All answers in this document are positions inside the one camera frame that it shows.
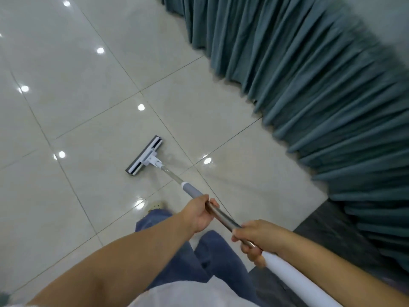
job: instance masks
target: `floor tile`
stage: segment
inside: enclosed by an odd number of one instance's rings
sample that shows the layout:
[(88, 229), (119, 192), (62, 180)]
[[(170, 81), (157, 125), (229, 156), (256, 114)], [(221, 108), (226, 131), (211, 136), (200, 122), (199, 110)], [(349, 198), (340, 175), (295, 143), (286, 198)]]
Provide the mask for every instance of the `floor tile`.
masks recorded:
[[(200, 174), (194, 167), (191, 167), (189, 170), (181, 174), (180, 177), (183, 180), (191, 183), (202, 193), (204, 194), (207, 193), (209, 194), (210, 197), (216, 198), (216, 200), (218, 200), (218, 198), (212, 192), (212, 190), (207, 185), (205, 180), (203, 180), (203, 178), (200, 176)], [(157, 191), (155, 194), (147, 198), (144, 201), (144, 204), (148, 204), (151, 201), (166, 201), (168, 203), (169, 208), (173, 212), (179, 212), (183, 209), (183, 207), (190, 200), (191, 198), (181, 189), (180, 185), (178, 185), (175, 181), (172, 181), (166, 186), (164, 186), (163, 188), (161, 188), (159, 191)], [(141, 205), (139, 206), (139, 207), (142, 207), (142, 209), (137, 209), (137, 208), (132, 209), (130, 212), (120, 217), (110, 226), (108, 226), (103, 231), (98, 233), (98, 236), (100, 237), (102, 243), (108, 244), (120, 237), (123, 237), (125, 235), (128, 235), (134, 232), (136, 222), (140, 220), (141, 217), (143, 217), (143, 213), (144, 213), (143, 205), (144, 204), (141, 203)], [(227, 213), (227, 210), (222, 205), (221, 205), (221, 209)], [(222, 237), (229, 243), (229, 245), (233, 248), (233, 250), (242, 259), (243, 263), (245, 264), (248, 270), (251, 270), (254, 267), (253, 263), (251, 263), (248, 260), (248, 258), (245, 256), (245, 254), (243, 254), (240, 251), (240, 244), (233, 243), (230, 240), (230, 238), (232, 237), (232, 234), (217, 220), (213, 220), (210, 223), (210, 225), (207, 227), (206, 230), (204, 230), (201, 233), (196, 234), (191, 239), (190, 243), (193, 248), (197, 246), (197, 243), (199, 242), (200, 237), (202, 237), (202, 235), (209, 230), (215, 230), (220, 235), (222, 235)]]
[(188, 43), (184, 19), (160, 0), (76, 2), (140, 89), (203, 55)]
[(142, 93), (193, 163), (258, 118), (236, 85), (212, 75), (206, 57)]
[(0, 7), (0, 45), (48, 139), (138, 92), (74, 2), (1, 0)]
[(171, 170), (192, 165), (140, 93), (52, 143), (58, 157), (63, 151), (61, 165), (97, 232), (171, 180), (153, 166), (136, 176), (125, 172), (155, 135), (164, 139), (158, 158)]
[(48, 145), (17, 83), (0, 56), (0, 168)]
[(0, 194), (2, 291), (18, 289), (95, 235), (48, 146), (0, 170)]
[(327, 199), (261, 121), (196, 168), (238, 223), (265, 219), (294, 230)]
[(51, 266), (42, 274), (31, 280), (28, 284), (24, 285), (21, 289), (14, 292), (11, 297), (11, 303), (26, 304), (51, 281), (55, 280), (75, 264), (81, 262), (84, 258), (97, 251), (100, 247), (102, 247), (102, 245), (98, 237), (92, 237), (58, 263)]

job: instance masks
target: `jeans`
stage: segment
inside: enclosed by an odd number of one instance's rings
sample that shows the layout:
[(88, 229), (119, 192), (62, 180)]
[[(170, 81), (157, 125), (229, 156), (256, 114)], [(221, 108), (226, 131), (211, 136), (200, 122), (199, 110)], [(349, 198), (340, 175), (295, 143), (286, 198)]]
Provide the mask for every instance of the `jeans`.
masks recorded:
[[(152, 210), (136, 223), (135, 231), (154, 226), (170, 216), (172, 214), (167, 210)], [(241, 298), (263, 306), (243, 262), (213, 230), (201, 237), (194, 251), (190, 243), (185, 242), (147, 290), (175, 281), (206, 283), (212, 276), (222, 279)]]

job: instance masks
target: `left hand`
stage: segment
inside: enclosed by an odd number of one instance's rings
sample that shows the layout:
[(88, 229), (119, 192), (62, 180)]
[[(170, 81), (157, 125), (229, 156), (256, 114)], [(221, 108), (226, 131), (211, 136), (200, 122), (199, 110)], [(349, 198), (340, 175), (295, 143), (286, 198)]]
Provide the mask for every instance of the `left hand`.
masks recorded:
[[(207, 212), (207, 210), (205, 209), (205, 202), (208, 200), (208, 194), (194, 198), (189, 201), (180, 212), (181, 217), (183, 218), (189, 229), (192, 231), (192, 234), (204, 230), (207, 226), (209, 226), (210, 222), (214, 218), (214, 216)], [(212, 203), (217, 208), (220, 207), (220, 205), (214, 198), (210, 199), (210, 203)]]

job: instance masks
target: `mop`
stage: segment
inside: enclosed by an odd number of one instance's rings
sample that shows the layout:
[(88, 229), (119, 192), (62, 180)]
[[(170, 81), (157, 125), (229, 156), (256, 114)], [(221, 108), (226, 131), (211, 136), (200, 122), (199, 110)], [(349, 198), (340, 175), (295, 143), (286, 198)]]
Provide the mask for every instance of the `mop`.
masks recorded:
[[(157, 157), (156, 150), (160, 147), (163, 140), (159, 136), (155, 136), (146, 148), (139, 154), (139, 156), (126, 169), (130, 175), (136, 175), (145, 165), (152, 164), (155, 167), (166, 172), (173, 180), (181, 185), (181, 188), (192, 198), (203, 195), (190, 183), (183, 181), (171, 170), (169, 170)], [(221, 211), (219, 208), (212, 205), (209, 201), (206, 202), (206, 210), (213, 214), (214, 217), (220, 221), (230, 232), (234, 228), (240, 228), (231, 217)], [(247, 246), (254, 248), (256, 245), (248, 240), (241, 240)], [(265, 259), (266, 266), (274, 274), (277, 275), (295, 294), (302, 299), (309, 307), (341, 307), (330, 295), (326, 294), (320, 287), (313, 283), (310, 279), (305, 277), (292, 265), (266, 251), (261, 253)]]

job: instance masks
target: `white tile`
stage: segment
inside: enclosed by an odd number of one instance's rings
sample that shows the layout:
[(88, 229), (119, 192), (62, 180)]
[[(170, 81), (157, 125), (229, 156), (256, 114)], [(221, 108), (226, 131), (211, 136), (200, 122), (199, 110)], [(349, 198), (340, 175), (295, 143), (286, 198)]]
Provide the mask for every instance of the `white tile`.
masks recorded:
[(202, 56), (160, 0), (76, 0), (132, 80), (146, 88)]
[(258, 121), (196, 168), (239, 224), (264, 219), (294, 230), (327, 196)]
[(18, 289), (11, 296), (12, 304), (26, 304), (44, 289), (49, 283), (62, 275), (75, 264), (81, 262), (84, 258), (91, 255), (102, 247), (97, 236), (79, 246), (77, 249), (69, 253), (65, 258), (61, 259), (55, 265), (48, 268), (46, 271), (35, 277), (28, 284)]
[(0, 7), (1, 45), (48, 139), (138, 92), (74, 2), (1, 0)]
[[(191, 183), (202, 193), (209, 194), (211, 198), (216, 198), (216, 200), (218, 200), (218, 198), (212, 192), (212, 190), (207, 185), (205, 180), (203, 180), (203, 178), (200, 176), (200, 174), (194, 167), (191, 167), (189, 170), (181, 174), (180, 177), (183, 180)], [(169, 209), (172, 210), (174, 213), (177, 213), (181, 211), (183, 207), (187, 204), (187, 202), (189, 202), (190, 200), (191, 200), (190, 196), (187, 195), (181, 189), (181, 186), (178, 185), (175, 181), (172, 181), (166, 186), (164, 186), (163, 188), (161, 188), (159, 191), (157, 191), (155, 194), (147, 198), (145, 200), (145, 205), (148, 205), (148, 203), (152, 201), (166, 201), (168, 203)], [(222, 206), (222, 204), (220, 205), (220, 207), (224, 212), (227, 213), (227, 210)], [(134, 208), (130, 212), (126, 213), (124, 216), (120, 217), (110, 226), (108, 226), (103, 231), (98, 233), (102, 243), (104, 245), (108, 244), (118, 238), (121, 238), (125, 235), (131, 234), (132, 232), (134, 232), (136, 222), (139, 221), (143, 217), (143, 215), (144, 215), (144, 208), (141, 210), (137, 210), (136, 208)], [(204, 230), (201, 233), (196, 234), (191, 239), (190, 243), (193, 248), (197, 246), (197, 243), (199, 242), (200, 237), (202, 237), (202, 235), (209, 230), (215, 230), (229, 243), (232, 249), (242, 259), (243, 263), (245, 264), (248, 270), (254, 267), (253, 263), (251, 263), (246, 257), (246, 255), (240, 251), (240, 244), (233, 243), (230, 240), (232, 237), (232, 234), (217, 220), (213, 220), (210, 223), (210, 225), (207, 227), (206, 230)]]
[(0, 289), (12, 292), (95, 232), (47, 148), (0, 170)]
[(125, 172), (155, 135), (164, 139), (158, 157), (171, 170), (192, 165), (140, 93), (52, 143), (56, 155), (64, 152), (61, 165), (97, 232), (171, 180), (153, 166), (136, 176)]
[(0, 56), (0, 168), (48, 145), (18, 88)]
[(212, 75), (206, 57), (142, 93), (193, 163), (258, 118), (236, 85)]

